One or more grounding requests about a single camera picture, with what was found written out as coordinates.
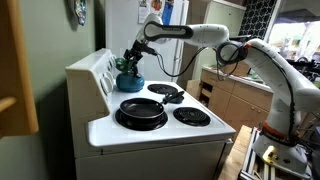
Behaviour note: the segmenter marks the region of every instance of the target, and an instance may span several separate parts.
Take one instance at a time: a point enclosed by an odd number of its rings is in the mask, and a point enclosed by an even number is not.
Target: oven door
[[[77,179],[212,180],[230,144],[213,141],[78,158]]]

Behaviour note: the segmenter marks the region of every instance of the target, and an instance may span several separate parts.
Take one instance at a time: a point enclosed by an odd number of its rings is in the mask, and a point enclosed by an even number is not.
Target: pan handle
[[[175,99],[177,97],[180,97],[184,94],[184,91],[180,91],[180,92],[175,92],[173,93],[171,96],[166,96],[165,98],[163,98],[163,101],[161,104],[167,104],[168,102],[170,102],[172,99]]]

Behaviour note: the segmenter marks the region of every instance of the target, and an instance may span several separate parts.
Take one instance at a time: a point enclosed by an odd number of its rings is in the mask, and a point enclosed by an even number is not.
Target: wall
[[[207,3],[208,1],[203,1],[203,0],[200,0],[200,1],[189,0],[189,9],[188,9],[186,24],[203,23],[204,16],[206,13]],[[197,47],[184,43],[180,72],[182,72],[187,67],[192,56],[196,53],[197,50],[198,50]],[[195,64],[195,60],[191,63],[188,70],[183,75],[179,76],[177,80],[177,84],[182,88],[186,88],[188,80],[192,79],[194,64]]]
[[[248,0],[239,35],[252,35],[260,39],[269,36],[268,28],[273,24],[272,15],[276,13],[273,11],[277,1],[281,2],[281,0]]]
[[[40,132],[0,140],[0,179],[75,179],[64,69],[103,45],[102,2],[87,1],[82,27],[66,0],[20,1]]]

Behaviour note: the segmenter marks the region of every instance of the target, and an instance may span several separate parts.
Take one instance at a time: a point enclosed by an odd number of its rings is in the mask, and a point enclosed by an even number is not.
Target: green wall
[[[75,178],[65,67],[103,46],[104,13],[103,0],[87,1],[82,27],[67,2],[20,0],[40,131],[0,140],[0,179]]]

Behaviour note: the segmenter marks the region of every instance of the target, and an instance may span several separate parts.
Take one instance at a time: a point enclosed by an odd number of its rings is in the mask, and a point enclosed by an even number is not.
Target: ceiling
[[[283,0],[277,18],[279,23],[320,21],[319,0]]]
[[[299,9],[307,9],[315,16],[320,16],[319,0],[283,0],[280,12],[288,12]]]

